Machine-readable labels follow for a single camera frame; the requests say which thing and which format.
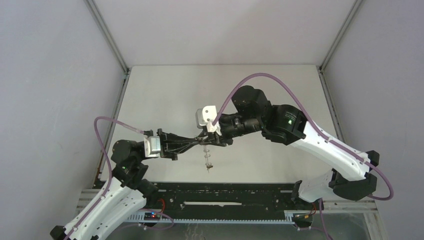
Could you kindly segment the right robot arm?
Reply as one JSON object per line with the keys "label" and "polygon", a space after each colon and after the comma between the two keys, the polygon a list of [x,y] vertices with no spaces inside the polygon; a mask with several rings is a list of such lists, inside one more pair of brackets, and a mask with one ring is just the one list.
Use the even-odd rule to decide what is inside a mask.
{"label": "right robot arm", "polygon": [[298,108],[273,105],[264,92],[252,86],[240,87],[231,97],[236,108],[233,114],[218,114],[214,105],[196,111],[195,119],[204,145],[227,146],[233,139],[260,132],[267,140],[306,151],[331,167],[324,175],[296,182],[291,204],[304,209],[321,198],[337,196],[359,201],[373,194],[377,177],[372,167],[379,164],[374,151],[360,152],[314,128],[313,122]]}

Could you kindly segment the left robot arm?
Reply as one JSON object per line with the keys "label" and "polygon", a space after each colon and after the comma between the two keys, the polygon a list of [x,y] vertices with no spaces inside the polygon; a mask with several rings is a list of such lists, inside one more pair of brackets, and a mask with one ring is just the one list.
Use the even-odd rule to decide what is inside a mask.
{"label": "left robot arm", "polygon": [[144,160],[168,158],[199,144],[198,137],[187,138],[173,133],[157,135],[148,131],[143,141],[118,140],[112,147],[115,167],[89,204],[65,226],[57,225],[50,236],[54,240],[105,240],[124,220],[142,208],[153,208],[158,202],[158,188],[144,178],[148,165]]}

